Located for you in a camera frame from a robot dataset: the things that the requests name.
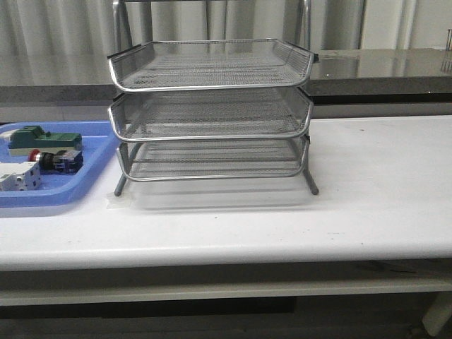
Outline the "silver mesh tray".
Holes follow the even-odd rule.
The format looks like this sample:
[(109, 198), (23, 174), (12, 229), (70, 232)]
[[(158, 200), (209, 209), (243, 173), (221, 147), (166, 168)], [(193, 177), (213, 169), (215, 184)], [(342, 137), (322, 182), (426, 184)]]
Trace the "silver mesh tray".
[(152, 41), (107, 58), (125, 93), (292, 87), (316, 54), (279, 39)]
[(123, 174), (135, 182), (293, 177), (306, 163), (306, 137), (121, 143)]
[(292, 138), (313, 107), (297, 88), (199, 90), (122, 94), (108, 115), (126, 142)]

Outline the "white circuit breaker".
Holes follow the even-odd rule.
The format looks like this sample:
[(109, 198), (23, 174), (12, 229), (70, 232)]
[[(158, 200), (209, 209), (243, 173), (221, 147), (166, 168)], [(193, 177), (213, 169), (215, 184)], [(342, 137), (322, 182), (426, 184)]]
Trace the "white circuit breaker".
[(37, 162), (1, 163), (1, 191), (31, 191), (41, 183), (42, 176)]

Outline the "dark background counter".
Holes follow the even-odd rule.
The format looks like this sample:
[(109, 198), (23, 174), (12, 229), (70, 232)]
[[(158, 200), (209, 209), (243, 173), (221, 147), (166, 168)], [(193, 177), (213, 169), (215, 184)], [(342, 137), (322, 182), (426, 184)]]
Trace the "dark background counter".
[[(304, 86), (320, 105), (451, 101), (451, 53), (438, 49), (319, 53)], [(116, 88), (101, 54), (1, 57), (1, 103), (109, 102)]]

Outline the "green and white switch module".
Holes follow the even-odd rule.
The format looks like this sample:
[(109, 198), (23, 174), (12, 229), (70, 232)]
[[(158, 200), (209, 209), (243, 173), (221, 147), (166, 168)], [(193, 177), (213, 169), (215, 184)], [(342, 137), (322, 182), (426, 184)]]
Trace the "green and white switch module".
[(45, 131), (41, 126), (25, 126), (11, 135), (10, 155), (28, 155), (32, 150), (57, 153), (60, 150), (82, 150), (82, 135), (69, 132)]

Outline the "red emergency stop button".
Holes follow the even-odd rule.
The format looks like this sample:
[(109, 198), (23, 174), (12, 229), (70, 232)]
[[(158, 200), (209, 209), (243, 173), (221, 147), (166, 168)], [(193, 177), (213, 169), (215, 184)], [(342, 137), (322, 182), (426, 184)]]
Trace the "red emergency stop button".
[(60, 150), (57, 153), (47, 153), (34, 149), (30, 152), (28, 160), (37, 162), (40, 169), (47, 172), (73, 174), (83, 166), (83, 152), (81, 150)]

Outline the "blue plastic tray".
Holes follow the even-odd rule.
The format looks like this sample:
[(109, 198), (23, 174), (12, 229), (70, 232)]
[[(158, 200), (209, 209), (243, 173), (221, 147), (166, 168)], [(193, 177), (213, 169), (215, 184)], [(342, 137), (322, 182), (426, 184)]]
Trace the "blue plastic tray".
[(83, 166), (75, 174), (43, 174), (37, 190), (1, 192), (2, 208), (61, 206), (77, 201), (89, 192), (119, 145), (108, 121), (16, 122), (2, 125), (1, 132), (35, 125), (44, 131), (79, 133)]

